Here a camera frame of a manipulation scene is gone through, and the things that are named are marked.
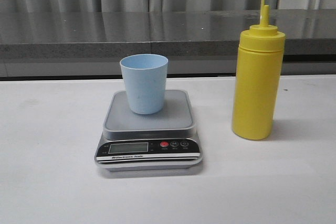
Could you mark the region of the silver digital kitchen scale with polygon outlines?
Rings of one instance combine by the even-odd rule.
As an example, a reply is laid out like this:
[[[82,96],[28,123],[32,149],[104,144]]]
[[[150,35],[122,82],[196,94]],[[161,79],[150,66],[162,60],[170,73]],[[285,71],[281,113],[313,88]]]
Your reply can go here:
[[[132,112],[125,91],[115,93],[94,158],[112,172],[198,165],[203,150],[188,93],[166,90],[162,110],[149,115]]]

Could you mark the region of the light blue plastic cup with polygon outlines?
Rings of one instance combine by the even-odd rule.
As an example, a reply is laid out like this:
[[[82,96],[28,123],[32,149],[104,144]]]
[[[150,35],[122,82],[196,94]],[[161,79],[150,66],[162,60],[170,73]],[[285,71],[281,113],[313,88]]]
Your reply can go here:
[[[156,54],[131,55],[120,61],[131,111],[153,114],[163,108],[168,62]]]

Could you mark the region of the yellow squeeze bottle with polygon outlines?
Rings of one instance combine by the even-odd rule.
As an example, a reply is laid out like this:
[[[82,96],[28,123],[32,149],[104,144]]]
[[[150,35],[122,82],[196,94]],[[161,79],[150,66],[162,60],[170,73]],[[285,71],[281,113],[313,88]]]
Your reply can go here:
[[[267,138],[272,130],[286,35],[269,24],[269,5],[260,1],[260,21],[240,34],[233,132],[248,140]]]

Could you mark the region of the grey stone counter ledge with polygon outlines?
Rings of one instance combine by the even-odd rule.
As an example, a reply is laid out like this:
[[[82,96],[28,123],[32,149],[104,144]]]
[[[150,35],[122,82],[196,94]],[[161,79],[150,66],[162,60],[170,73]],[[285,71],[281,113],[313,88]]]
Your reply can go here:
[[[1,77],[117,76],[128,55],[168,57],[172,76],[232,76],[241,31],[256,10],[2,13]]]

